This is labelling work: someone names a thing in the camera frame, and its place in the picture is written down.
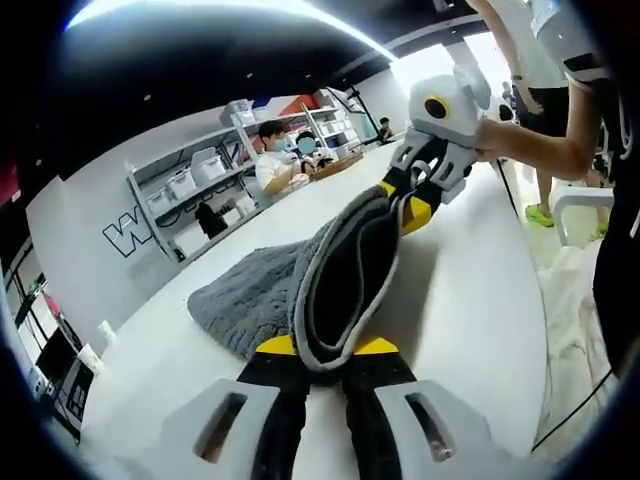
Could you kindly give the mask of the person's right hand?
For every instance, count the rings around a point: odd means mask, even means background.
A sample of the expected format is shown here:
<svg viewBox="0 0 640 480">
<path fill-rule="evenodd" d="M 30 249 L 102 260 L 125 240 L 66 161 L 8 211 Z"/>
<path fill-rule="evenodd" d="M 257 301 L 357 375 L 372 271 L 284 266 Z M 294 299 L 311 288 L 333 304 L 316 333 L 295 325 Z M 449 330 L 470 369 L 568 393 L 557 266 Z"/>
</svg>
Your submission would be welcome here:
<svg viewBox="0 0 640 480">
<path fill-rule="evenodd" d="M 494 162 L 504 154 L 504 142 L 510 126 L 510 123 L 488 118 L 480 121 L 474 137 L 474 152 L 478 161 Z"/>
</svg>

